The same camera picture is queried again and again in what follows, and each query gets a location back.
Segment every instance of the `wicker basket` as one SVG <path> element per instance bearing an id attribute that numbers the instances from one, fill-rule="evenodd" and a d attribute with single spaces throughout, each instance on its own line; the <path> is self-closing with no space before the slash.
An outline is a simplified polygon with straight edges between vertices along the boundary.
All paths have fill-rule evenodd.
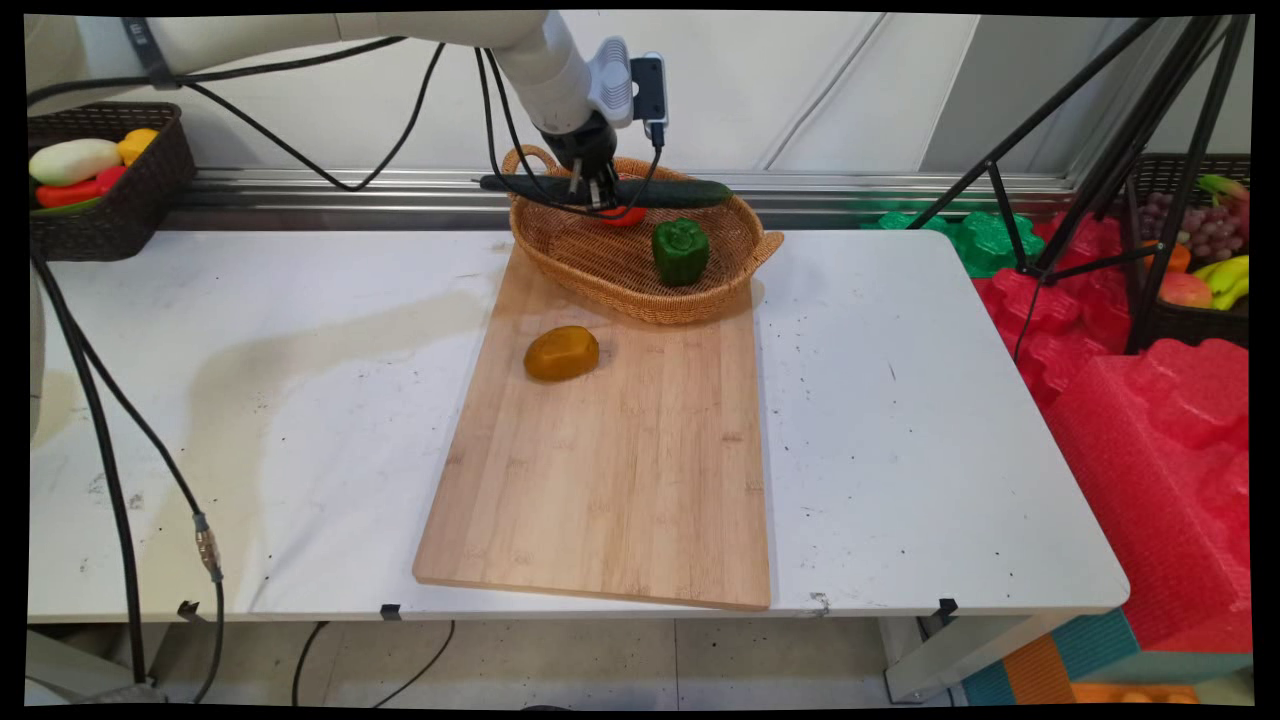
<path id="1" fill-rule="evenodd" d="M 142 250 L 174 196 L 196 177 L 180 115 L 172 102 L 99 102 L 27 118 L 28 159 L 68 140 L 119 142 L 138 128 L 160 132 L 92 208 L 70 215 L 31 217 L 31 237 L 46 260 L 122 260 Z"/>
<path id="2" fill-rule="evenodd" d="M 1137 245 L 1134 241 L 1138 237 L 1138 208 L 1140 204 L 1146 202 L 1147 195 L 1152 192 L 1174 192 L 1185 167 L 1187 155 L 1183 154 L 1149 154 L 1138 159 L 1129 174 L 1125 192 L 1121 195 L 1124 211 L 1120 223 L 1120 240 L 1126 252 Z M 1206 173 L 1240 181 L 1248 186 L 1249 156 L 1206 155 L 1197 176 Z M 1208 202 L 1208 193 L 1198 188 L 1193 190 L 1188 199 L 1189 205 L 1207 205 Z M 1188 270 L 1196 270 L 1203 264 L 1197 258 Z M 1143 263 L 1125 263 L 1125 274 L 1129 282 L 1129 306 L 1137 307 L 1142 288 L 1147 284 L 1147 268 Z M 1242 297 L 1230 310 L 1222 311 L 1184 307 L 1157 299 L 1143 327 L 1134 327 L 1132 331 L 1133 348 L 1144 350 L 1162 337 L 1179 340 L 1188 345 L 1199 345 L 1212 337 L 1248 347 L 1248 297 Z"/>
<path id="3" fill-rule="evenodd" d="M 522 146 L 547 164 L 548 173 L 567 177 L 543 149 Z M 515 150 L 503 172 L 520 164 Z M 649 163 L 616 158 L 620 176 L 644 177 Z M 659 167 L 654 179 L 690 179 Z M 710 260 L 694 284 L 667 287 L 658 278 L 652 236 L 658 223 L 689 218 L 710 238 Z M 627 228 L 611 227 L 595 218 L 573 215 L 531 202 L 511 200 L 511 231 L 534 264 L 562 286 L 646 323 L 694 323 L 719 314 L 739 292 L 746 292 L 751 274 L 782 245 L 782 233 L 764 232 L 759 218 L 739 197 L 698 210 L 650 209 L 644 220 Z"/>

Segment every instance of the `cucumber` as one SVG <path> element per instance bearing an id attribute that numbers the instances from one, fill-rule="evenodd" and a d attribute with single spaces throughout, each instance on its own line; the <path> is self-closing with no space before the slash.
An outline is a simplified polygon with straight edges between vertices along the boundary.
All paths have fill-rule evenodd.
<path id="1" fill-rule="evenodd" d="M 525 195 L 534 201 L 543 200 L 543 193 L 538 192 L 538 187 L 534 186 L 534 181 L 529 176 L 511 174 L 502 176 L 500 179 L 498 176 L 485 176 L 480 178 L 480 187 L 495 192 L 508 192 L 503 181 L 507 181 L 520 195 Z M 538 178 L 538 184 L 556 202 L 562 205 L 588 205 L 590 202 L 590 193 L 586 190 L 586 183 L 577 183 L 577 192 L 570 195 L 568 182 L 568 178 Z M 643 184 L 643 179 L 618 181 L 614 188 L 618 196 L 618 205 L 630 205 Z M 649 186 L 645 187 L 644 195 L 640 197 L 636 208 L 672 208 L 677 210 L 712 208 L 732 196 L 733 191 L 718 182 L 649 181 Z"/>

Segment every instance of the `teal box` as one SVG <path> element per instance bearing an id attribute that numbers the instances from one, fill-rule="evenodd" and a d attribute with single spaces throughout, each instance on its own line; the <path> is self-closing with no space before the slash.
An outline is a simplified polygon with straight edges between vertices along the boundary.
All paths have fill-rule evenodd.
<path id="1" fill-rule="evenodd" d="M 1005 661 L 1000 660 L 965 678 L 964 694 L 969 705 L 1018 705 L 1014 688 L 1009 684 Z"/>
<path id="2" fill-rule="evenodd" d="M 1194 685 L 1253 665 L 1249 653 L 1144 651 L 1119 607 L 1071 620 L 1053 643 L 1073 683 Z"/>

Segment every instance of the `white wall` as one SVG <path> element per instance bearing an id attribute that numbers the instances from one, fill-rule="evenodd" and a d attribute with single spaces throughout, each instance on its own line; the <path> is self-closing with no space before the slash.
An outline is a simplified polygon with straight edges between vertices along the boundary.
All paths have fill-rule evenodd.
<path id="1" fill-rule="evenodd" d="M 632 55 L 667 59 L 671 127 L 663 163 L 694 172 L 763 168 L 800 111 L 856 46 L 873 13 L 727 10 L 566 10 L 584 56 L 609 35 Z M 892 14 L 836 91 L 776 163 L 781 170 L 915 170 L 964 55 L 977 15 Z M 310 47 L 236 63 L 296 59 Z M 434 44 L 410 40 L 330 65 L 212 83 L 210 87 L 326 168 L 371 168 L 398 137 Z M 166 100 L 201 167 L 294 168 L 297 161 L 191 91 L 138 90 L 119 100 Z M 417 129 L 392 168 L 488 167 L 475 56 L 445 50 Z M 525 142 L 539 142 L 517 113 Z M 509 149 L 500 117 L 499 160 Z M 639 124 L 620 154 L 648 158 Z"/>
<path id="2" fill-rule="evenodd" d="M 1249 152 L 1253 135 L 1253 27 L 1256 24 L 1256 19 L 1251 20 L 1249 29 L 1244 35 L 1240 56 L 1235 60 L 1235 73 L 1231 76 L 1231 83 L 1226 87 L 1226 97 L 1217 114 L 1213 135 L 1210 136 L 1210 152 Z M 1156 128 L 1156 133 L 1151 136 L 1151 142 L 1147 143 L 1149 152 L 1187 152 L 1220 54 L 1221 46 L 1204 59 L 1204 64 L 1187 82 L 1187 87 L 1169 108 L 1169 113 Z"/>
<path id="3" fill-rule="evenodd" d="M 890 13 L 772 169 L 916 172 L 978 17 Z"/>
<path id="4" fill-rule="evenodd" d="M 982 15 L 920 169 L 968 170 L 1133 23 L 1130 18 Z M 1129 74 L 1137 40 L 1001 160 L 1004 173 L 1064 176 Z"/>

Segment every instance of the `red bell pepper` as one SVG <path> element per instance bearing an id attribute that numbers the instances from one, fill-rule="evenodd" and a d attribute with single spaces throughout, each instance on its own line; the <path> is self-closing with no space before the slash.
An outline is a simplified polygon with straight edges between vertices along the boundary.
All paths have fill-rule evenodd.
<path id="1" fill-rule="evenodd" d="M 127 169 L 128 168 L 125 168 L 124 165 L 116 165 L 114 168 L 108 168 L 101 173 L 99 173 L 97 177 L 93 178 L 93 182 L 97 183 L 97 188 L 100 191 L 99 193 L 106 195 L 106 191 L 111 190 L 111 186 L 114 186 L 120 179 L 120 176 L 123 176 L 124 170 Z"/>
<path id="2" fill-rule="evenodd" d="M 632 208 L 626 211 L 621 218 L 600 218 L 600 222 L 607 225 L 613 225 L 616 228 L 628 228 L 644 219 L 645 213 L 649 210 L 644 208 Z M 605 210 L 605 214 L 617 214 L 617 210 Z"/>
<path id="3" fill-rule="evenodd" d="M 87 179 L 65 187 L 42 184 L 36 188 L 36 202 L 41 208 L 61 208 L 74 205 L 86 200 L 92 200 L 102 195 L 96 179 Z"/>

